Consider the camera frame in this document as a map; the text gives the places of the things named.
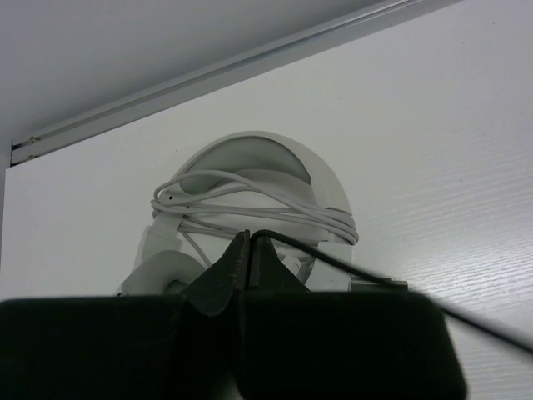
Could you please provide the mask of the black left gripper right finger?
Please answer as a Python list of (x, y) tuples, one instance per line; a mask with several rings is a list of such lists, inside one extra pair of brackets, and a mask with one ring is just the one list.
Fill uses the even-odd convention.
[(265, 293), (309, 292), (296, 275), (281, 262), (271, 239), (257, 239), (252, 244), (249, 290)]

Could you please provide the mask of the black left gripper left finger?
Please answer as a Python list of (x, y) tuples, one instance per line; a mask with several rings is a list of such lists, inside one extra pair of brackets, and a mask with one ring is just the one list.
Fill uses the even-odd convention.
[(234, 292), (246, 288), (250, 238), (249, 231), (237, 233), (220, 258), (182, 291), (201, 315), (221, 315), (232, 302)]

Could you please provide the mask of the black headphones with thin cable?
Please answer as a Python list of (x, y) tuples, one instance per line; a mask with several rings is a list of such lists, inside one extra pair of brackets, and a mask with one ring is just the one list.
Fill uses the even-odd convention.
[[(384, 288), (399, 288), (398, 284), (393, 283), (382, 276), (369, 273), (368, 271), (365, 271), (359, 267), (355, 267), (349, 263), (343, 262), (339, 258), (335, 258), (321, 250), (315, 249), (305, 244), (304, 242), (296, 240), (295, 238), (288, 237), (287, 235), (281, 234), (279, 232), (274, 232), (272, 230), (262, 229), (253, 233), (250, 238), (251, 246), (255, 246), (257, 242), (263, 238), (269, 238), (271, 240), (286, 244), (290, 248), (295, 248), (299, 251), (302, 251), (305, 254), (313, 256), (314, 258), (317, 258), (319, 261), (322, 261), (331, 267), (343, 271), (344, 273), (354, 275), (357, 278), (360, 278), (369, 283), (374, 283)], [(439, 302), (433, 298), (430, 298), (430, 300), (447, 317), (452, 318), (457, 322), (462, 323), (467, 327), (473, 329), (474, 331), (482, 333), (487, 337), (496, 340), (497, 342), (503, 343), (518, 352), (527, 354), (530, 357), (532, 356), (532, 341), (528, 337), (520, 337), (512, 331), (505, 330), (502, 325), (490, 324), (486, 320), (483, 320), (473, 314), (469, 314), (464, 310), (459, 309), (458, 307), (452, 307), (450, 304)]]

